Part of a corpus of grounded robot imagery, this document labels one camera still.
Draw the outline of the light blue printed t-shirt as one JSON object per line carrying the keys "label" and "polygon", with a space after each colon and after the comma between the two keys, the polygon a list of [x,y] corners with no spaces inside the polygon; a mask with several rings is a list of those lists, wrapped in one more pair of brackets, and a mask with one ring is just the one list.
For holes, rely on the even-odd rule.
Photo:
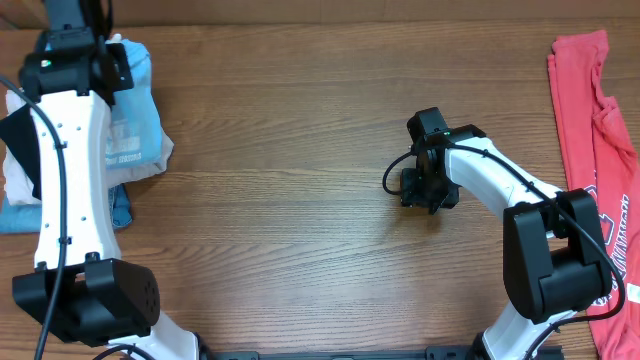
{"label": "light blue printed t-shirt", "polygon": [[134,86],[114,94],[115,105],[106,145],[108,169],[134,168],[158,161],[162,127],[152,96],[152,63],[146,47],[123,39]]}

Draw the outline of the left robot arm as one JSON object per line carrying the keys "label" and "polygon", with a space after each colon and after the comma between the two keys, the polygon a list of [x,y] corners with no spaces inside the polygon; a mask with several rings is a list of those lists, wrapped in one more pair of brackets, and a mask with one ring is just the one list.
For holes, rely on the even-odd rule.
{"label": "left robot arm", "polygon": [[132,359],[207,359],[201,338],[161,308],[152,271],[126,262],[106,184],[115,94],[133,85],[122,45],[109,39],[110,4],[50,0],[49,27],[12,90],[30,110],[40,158],[42,220],[34,269],[12,281],[15,303],[41,337]]}

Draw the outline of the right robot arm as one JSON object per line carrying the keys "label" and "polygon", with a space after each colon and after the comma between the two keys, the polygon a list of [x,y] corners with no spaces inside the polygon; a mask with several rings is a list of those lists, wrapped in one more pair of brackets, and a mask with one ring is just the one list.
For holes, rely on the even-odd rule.
{"label": "right robot arm", "polygon": [[503,283],[509,301],[469,346],[430,346],[428,359],[561,359],[545,346],[561,326],[586,320],[619,276],[606,253],[593,197],[538,180],[502,155],[474,125],[449,127],[436,107],[407,122],[408,155],[400,175],[405,207],[451,209],[466,189],[503,226]]}

